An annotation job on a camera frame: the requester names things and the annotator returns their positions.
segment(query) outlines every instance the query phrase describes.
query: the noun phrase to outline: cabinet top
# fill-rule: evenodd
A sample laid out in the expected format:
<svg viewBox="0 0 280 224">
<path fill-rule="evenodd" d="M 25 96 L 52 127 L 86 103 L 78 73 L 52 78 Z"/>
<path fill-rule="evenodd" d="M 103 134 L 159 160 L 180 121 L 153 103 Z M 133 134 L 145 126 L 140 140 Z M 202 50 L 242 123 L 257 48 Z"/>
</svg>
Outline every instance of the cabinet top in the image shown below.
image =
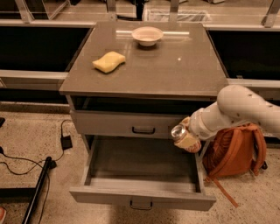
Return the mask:
<svg viewBox="0 0 280 224">
<path fill-rule="evenodd" d="M 131 36 L 142 26 L 161 29 L 154 46 L 140 46 Z M 126 62 L 111 73 L 93 68 L 92 61 L 117 52 Z M 63 95 L 140 98 L 215 97 L 226 76 L 202 24 L 100 22 L 60 88 Z"/>
</svg>

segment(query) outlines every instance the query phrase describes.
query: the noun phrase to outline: speckled floor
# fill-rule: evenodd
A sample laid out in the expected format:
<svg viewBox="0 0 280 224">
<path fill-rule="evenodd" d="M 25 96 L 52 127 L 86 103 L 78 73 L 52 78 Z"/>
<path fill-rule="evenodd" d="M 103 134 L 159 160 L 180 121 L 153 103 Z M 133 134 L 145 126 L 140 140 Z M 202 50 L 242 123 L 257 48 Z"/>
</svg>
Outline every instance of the speckled floor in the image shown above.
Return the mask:
<svg viewBox="0 0 280 224">
<path fill-rule="evenodd" d="M 29 158 L 35 161 L 50 156 L 57 159 L 62 155 L 60 125 L 70 119 L 67 106 L 29 105 L 15 102 L 0 102 L 0 116 L 6 122 L 0 128 L 0 145 L 11 157 Z M 208 212 L 168 210 L 153 208 L 138 211 L 124 206 L 77 203 L 69 192 L 70 186 L 81 182 L 83 166 L 88 153 L 81 136 L 71 122 L 63 125 L 64 135 L 71 135 L 73 148 L 66 150 L 50 170 L 50 189 L 45 202 L 41 223 L 277 223 L 280 220 L 280 150 L 269 149 L 269 169 L 258 177 L 250 173 L 224 178 L 220 182 L 240 205 L 235 208 L 213 184 L 206 184 L 206 194 L 214 195 L 217 202 Z M 26 172 L 33 164 L 6 158 L 0 155 L 14 172 Z M 0 164 L 1 188 L 34 187 L 40 174 L 35 168 L 27 175 L 11 174 Z M 31 223 L 39 223 L 42 205 L 46 197 L 47 183 L 40 197 Z M 21 223 L 27 208 L 26 203 L 3 203 L 7 209 L 5 223 Z"/>
</svg>

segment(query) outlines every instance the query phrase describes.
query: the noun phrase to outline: cabinet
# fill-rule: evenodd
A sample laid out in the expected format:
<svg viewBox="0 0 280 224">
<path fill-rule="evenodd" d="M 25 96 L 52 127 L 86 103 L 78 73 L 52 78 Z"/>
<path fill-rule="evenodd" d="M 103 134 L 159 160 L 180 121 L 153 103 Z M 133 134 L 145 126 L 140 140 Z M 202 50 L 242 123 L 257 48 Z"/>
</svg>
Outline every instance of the cabinet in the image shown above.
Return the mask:
<svg viewBox="0 0 280 224">
<path fill-rule="evenodd" d="M 140 26 L 164 37 L 141 47 L 131 37 Z M 113 73 L 92 68 L 107 52 L 125 55 Z M 79 202 L 206 211 L 199 154 L 174 146 L 170 131 L 210 105 L 225 75 L 201 24 L 100 22 L 60 88 L 88 150 Z"/>
</svg>

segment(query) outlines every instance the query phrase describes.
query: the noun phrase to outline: small bowl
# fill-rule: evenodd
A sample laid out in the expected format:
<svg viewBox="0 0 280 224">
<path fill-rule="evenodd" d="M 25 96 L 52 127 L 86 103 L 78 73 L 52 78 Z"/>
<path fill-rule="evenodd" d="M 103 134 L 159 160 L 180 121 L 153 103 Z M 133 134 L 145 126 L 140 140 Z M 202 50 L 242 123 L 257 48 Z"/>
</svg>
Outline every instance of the small bowl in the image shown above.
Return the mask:
<svg viewBox="0 0 280 224">
<path fill-rule="evenodd" d="M 133 39 L 141 46 L 154 46 L 163 36 L 161 30 L 151 26 L 140 27 L 132 32 Z"/>
</svg>

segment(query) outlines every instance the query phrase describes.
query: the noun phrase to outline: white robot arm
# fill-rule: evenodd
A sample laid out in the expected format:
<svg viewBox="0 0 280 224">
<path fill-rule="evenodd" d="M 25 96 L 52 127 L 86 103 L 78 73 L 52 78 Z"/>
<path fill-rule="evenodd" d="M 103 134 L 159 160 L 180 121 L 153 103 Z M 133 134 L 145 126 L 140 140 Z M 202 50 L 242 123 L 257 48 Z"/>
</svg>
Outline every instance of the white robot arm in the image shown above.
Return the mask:
<svg viewBox="0 0 280 224">
<path fill-rule="evenodd" d="M 265 101 L 250 89 L 230 85 L 224 87 L 217 96 L 217 102 L 201 108 L 187 119 L 185 128 L 188 138 L 178 145 L 181 148 L 192 147 L 193 140 L 207 140 L 219 130 L 239 126 L 245 123 L 255 123 L 265 132 L 280 139 L 280 107 Z M 178 133 L 174 127 L 172 135 Z"/>
</svg>

